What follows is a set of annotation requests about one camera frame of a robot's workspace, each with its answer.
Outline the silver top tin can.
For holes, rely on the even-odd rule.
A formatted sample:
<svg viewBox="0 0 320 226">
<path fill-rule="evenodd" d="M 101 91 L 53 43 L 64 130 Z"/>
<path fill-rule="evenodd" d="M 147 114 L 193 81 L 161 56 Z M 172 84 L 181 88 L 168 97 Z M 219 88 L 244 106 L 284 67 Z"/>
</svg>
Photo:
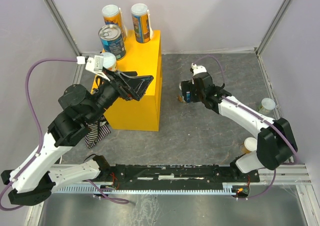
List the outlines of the silver top tin can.
<svg viewBox="0 0 320 226">
<path fill-rule="evenodd" d="M 178 93 L 178 99 L 183 103 L 190 103 L 190 90 L 188 86 L 183 86 L 182 82 L 178 85 L 179 93 Z"/>
</svg>

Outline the yellow shelf cabinet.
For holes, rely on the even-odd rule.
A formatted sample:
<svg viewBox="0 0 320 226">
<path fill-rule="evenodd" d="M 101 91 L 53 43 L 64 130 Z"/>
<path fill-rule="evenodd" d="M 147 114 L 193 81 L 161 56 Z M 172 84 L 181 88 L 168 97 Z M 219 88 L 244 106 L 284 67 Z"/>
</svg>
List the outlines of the yellow shelf cabinet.
<svg viewBox="0 0 320 226">
<path fill-rule="evenodd" d="M 155 30 L 153 39 L 141 44 L 133 30 L 125 40 L 126 55 L 117 62 L 120 71 L 136 71 L 139 76 L 152 75 L 153 81 L 140 101 L 118 98 L 104 113 L 112 129 L 158 131 L 162 95 L 161 32 Z"/>
</svg>

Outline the green label can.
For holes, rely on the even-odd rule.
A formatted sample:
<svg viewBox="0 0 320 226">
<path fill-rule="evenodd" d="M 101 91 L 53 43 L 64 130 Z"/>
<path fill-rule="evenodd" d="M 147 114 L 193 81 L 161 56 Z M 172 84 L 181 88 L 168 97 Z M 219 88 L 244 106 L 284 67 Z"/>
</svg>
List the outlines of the green label can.
<svg viewBox="0 0 320 226">
<path fill-rule="evenodd" d="M 117 59 L 114 54 L 110 52 L 103 52 L 103 67 L 109 71 L 116 71 L 118 69 Z"/>
</svg>

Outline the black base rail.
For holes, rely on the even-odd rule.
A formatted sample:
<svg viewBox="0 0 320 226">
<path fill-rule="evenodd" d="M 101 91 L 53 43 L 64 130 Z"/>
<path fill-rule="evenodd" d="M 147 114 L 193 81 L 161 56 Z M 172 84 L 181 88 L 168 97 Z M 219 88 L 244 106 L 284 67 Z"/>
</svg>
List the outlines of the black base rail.
<svg viewBox="0 0 320 226">
<path fill-rule="evenodd" d="M 101 172 L 94 182 L 110 182 L 115 189 L 222 189 L 223 183 L 260 182 L 257 170 L 241 173 L 235 165 L 109 165 L 101 155 L 92 160 Z"/>
</svg>

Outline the blue orange can with spoon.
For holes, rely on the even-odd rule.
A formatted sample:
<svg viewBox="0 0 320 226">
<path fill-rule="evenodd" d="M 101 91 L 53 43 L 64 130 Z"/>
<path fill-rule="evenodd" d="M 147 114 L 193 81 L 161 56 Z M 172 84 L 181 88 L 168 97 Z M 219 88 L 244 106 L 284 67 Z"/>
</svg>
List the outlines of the blue orange can with spoon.
<svg viewBox="0 0 320 226">
<path fill-rule="evenodd" d="M 131 7 L 131 17 L 135 39 L 138 43 L 144 44 L 154 37 L 151 27 L 150 11 L 143 3 L 134 4 Z"/>
</svg>

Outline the clear lid can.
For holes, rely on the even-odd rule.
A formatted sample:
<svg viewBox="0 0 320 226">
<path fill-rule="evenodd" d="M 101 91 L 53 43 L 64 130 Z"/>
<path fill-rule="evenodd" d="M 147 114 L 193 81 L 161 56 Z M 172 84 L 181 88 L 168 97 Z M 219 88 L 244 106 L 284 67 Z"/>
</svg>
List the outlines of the clear lid can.
<svg viewBox="0 0 320 226">
<path fill-rule="evenodd" d="M 266 115 L 269 114 L 276 107 L 276 103 L 271 98 L 263 98 L 259 106 L 257 107 L 257 111 L 260 114 Z"/>
</svg>

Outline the striped black white cloth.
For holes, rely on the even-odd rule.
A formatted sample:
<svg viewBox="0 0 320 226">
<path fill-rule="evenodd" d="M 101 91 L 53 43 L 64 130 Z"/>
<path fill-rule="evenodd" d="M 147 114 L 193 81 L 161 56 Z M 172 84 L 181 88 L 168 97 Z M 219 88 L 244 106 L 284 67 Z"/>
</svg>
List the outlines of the striped black white cloth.
<svg viewBox="0 0 320 226">
<path fill-rule="evenodd" d="M 84 137 L 84 142 L 88 149 L 96 146 L 111 133 L 109 123 L 104 116 L 102 116 L 97 122 L 89 124 L 88 128 L 90 129 L 90 132 Z"/>
</svg>

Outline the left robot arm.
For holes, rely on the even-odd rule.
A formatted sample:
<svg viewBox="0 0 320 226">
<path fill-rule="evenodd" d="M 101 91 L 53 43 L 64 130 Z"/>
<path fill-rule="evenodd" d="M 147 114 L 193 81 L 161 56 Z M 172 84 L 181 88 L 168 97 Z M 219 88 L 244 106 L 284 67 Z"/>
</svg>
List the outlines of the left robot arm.
<svg viewBox="0 0 320 226">
<path fill-rule="evenodd" d="M 109 163 L 103 156 L 69 169 L 53 171 L 53 164 L 76 146 L 89 132 L 89 125 L 100 121 L 104 112 L 118 99 L 139 101 L 152 80 L 152 75 L 136 72 L 103 70 L 102 84 L 91 94 L 83 85 L 66 88 L 58 102 L 63 111 L 48 126 L 38 147 L 17 169 L 5 170 L 1 178 L 12 190 L 8 198 L 14 209 L 45 201 L 62 187 L 83 180 L 110 177 Z"/>
</svg>

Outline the orange can white lid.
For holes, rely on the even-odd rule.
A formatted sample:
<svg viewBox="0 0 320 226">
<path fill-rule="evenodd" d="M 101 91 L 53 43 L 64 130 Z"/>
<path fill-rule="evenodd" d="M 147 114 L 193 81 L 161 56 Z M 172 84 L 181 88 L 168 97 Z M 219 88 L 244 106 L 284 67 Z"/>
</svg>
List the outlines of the orange can white lid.
<svg viewBox="0 0 320 226">
<path fill-rule="evenodd" d="M 242 153 L 251 153 L 257 150 L 258 141 L 254 137 L 248 137 L 244 140 L 243 144 L 240 146 Z"/>
</svg>

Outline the teal blue pull-tab can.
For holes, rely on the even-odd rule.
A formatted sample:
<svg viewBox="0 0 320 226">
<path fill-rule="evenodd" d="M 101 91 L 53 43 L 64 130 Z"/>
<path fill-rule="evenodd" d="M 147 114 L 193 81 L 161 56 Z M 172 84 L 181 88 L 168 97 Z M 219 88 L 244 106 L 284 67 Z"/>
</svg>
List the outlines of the teal blue pull-tab can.
<svg viewBox="0 0 320 226">
<path fill-rule="evenodd" d="M 108 24 L 98 32 L 103 49 L 115 55 L 116 60 L 121 60 L 126 55 L 125 43 L 120 27 L 116 24 Z"/>
</svg>

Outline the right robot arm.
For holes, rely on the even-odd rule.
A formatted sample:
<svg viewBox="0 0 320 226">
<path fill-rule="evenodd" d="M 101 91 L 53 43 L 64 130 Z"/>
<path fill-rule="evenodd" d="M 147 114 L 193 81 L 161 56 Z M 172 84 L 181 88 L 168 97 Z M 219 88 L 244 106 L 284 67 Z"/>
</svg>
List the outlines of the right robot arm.
<svg viewBox="0 0 320 226">
<path fill-rule="evenodd" d="M 181 99 L 186 102 L 201 102 L 207 109 L 229 118 L 246 129 L 256 140 L 256 150 L 237 158 L 229 169 L 234 181 L 242 181 L 248 173 L 267 168 L 275 170 L 290 157 L 297 155 L 298 147 L 290 123 L 280 118 L 259 114 L 241 103 L 235 96 L 216 86 L 207 72 L 193 76 L 179 84 Z"/>
</svg>

